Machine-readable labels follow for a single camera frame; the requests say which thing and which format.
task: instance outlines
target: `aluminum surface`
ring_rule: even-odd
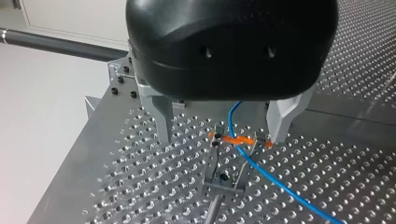
[[[337,35],[310,108],[396,124],[396,1],[338,2]]]
[[[29,223],[203,223],[212,192],[201,195],[208,132],[233,103],[187,103],[175,109],[171,146],[160,145],[154,119],[129,96],[133,79],[113,81]],[[265,130],[265,106],[243,103],[237,134]],[[396,127],[305,111],[285,144],[261,165],[311,203],[348,223],[394,223]],[[219,169],[242,161],[223,144]],[[323,223],[254,172],[242,200],[230,198],[217,223]]]

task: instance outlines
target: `small metal part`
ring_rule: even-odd
[[[137,98],[137,92],[136,91],[131,91],[131,97],[136,99]]]
[[[113,88],[111,88],[111,93],[112,93],[113,95],[117,95],[117,94],[119,94],[119,89],[113,87]]]
[[[117,81],[119,82],[119,83],[123,83],[123,77],[117,77]]]

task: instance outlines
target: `metal bracket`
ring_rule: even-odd
[[[267,124],[273,143],[285,141],[291,122],[306,110],[316,86],[314,84],[298,96],[271,101],[267,112]]]
[[[265,135],[263,133],[254,133],[256,141],[254,143],[253,150],[251,150],[250,158],[253,161],[259,161],[262,150],[265,146]],[[244,162],[239,172],[238,179],[236,180],[236,188],[245,190],[246,185],[250,179],[251,173],[253,172],[253,167],[251,167],[247,161]]]
[[[130,54],[131,53],[128,53],[125,58],[120,58],[107,63],[108,79],[110,82],[115,77],[134,78],[134,67],[132,65],[132,60],[130,60]]]
[[[142,83],[136,78],[142,106],[155,118],[157,134],[161,143],[169,144],[172,136],[172,101],[152,89],[150,85]]]

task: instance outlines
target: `black rod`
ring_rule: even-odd
[[[41,49],[102,62],[123,58],[128,53],[125,50],[105,48],[44,35],[34,35],[5,28],[0,28],[0,36],[2,36],[0,42],[5,44]]]

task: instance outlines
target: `blue wire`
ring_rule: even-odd
[[[242,104],[242,102],[238,102],[236,103],[230,110],[229,114],[228,114],[228,126],[230,129],[230,135],[232,138],[235,138],[236,135],[233,132],[233,112],[235,111],[235,109],[240,106]],[[289,189],[286,185],[284,185],[282,182],[280,182],[278,179],[276,179],[273,175],[270,175],[269,173],[267,173],[264,169],[262,169],[260,167],[259,164],[257,164],[255,161],[253,161],[249,155],[245,152],[244,149],[242,149],[240,146],[236,146],[236,149],[239,151],[239,153],[245,158],[245,160],[247,160],[247,162],[254,167],[260,174],[262,174],[265,178],[267,178],[269,181],[275,183],[278,187],[282,188],[283,190],[285,190],[291,197],[293,197],[297,202],[301,203],[303,206],[307,207],[308,209],[310,209],[311,211],[315,212],[316,214],[318,214],[319,216],[329,220],[331,223],[335,223],[335,224],[343,224],[344,222],[339,221],[338,219],[336,219],[335,217],[331,217],[329,215],[327,215],[326,213],[324,213],[323,211],[317,209],[313,204],[309,203],[306,199],[300,197],[299,195],[297,195],[292,189]]]

